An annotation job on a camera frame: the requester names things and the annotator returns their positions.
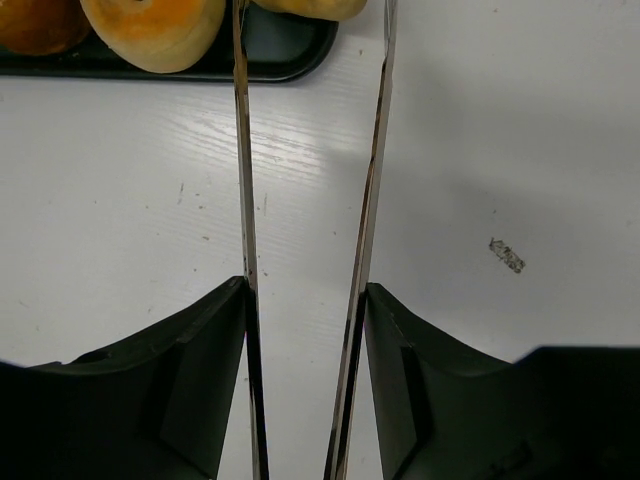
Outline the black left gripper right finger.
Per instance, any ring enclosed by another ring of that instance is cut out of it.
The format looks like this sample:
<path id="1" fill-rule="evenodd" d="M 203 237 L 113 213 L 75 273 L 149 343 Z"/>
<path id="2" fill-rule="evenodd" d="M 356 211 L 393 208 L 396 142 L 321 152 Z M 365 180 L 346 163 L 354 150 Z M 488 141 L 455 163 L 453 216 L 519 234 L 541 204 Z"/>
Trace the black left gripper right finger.
<path id="1" fill-rule="evenodd" d="M 544 346 L 508 363 L 379 284 L 365 334 L 387 479 L 635 479 L 639 351 Z"/>

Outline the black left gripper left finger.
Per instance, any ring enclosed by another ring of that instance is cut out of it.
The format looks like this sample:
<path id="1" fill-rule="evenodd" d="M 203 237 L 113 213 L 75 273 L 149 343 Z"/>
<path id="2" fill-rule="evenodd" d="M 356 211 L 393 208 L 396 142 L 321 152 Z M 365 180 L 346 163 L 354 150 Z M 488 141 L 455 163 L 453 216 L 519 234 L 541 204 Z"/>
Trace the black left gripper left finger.
<path id="1" fill-rule="evenodd" d="M 244 342 L 233 277 L 63 364 L 1 366 L 5 479 L 213 479 Z"/>

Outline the small oval bread roll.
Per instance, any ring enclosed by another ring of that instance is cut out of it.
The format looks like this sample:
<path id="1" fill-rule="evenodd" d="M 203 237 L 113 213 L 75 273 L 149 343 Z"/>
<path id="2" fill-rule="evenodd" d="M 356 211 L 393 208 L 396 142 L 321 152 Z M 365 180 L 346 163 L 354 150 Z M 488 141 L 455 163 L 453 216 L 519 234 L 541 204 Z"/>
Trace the small oval bread roll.
<path id="1" fill-rule="evenodd" d="M 366 0 L 255 0 L 260 7 L 278 13 L 328 21 L 345 21 L 358 15 Z"/>

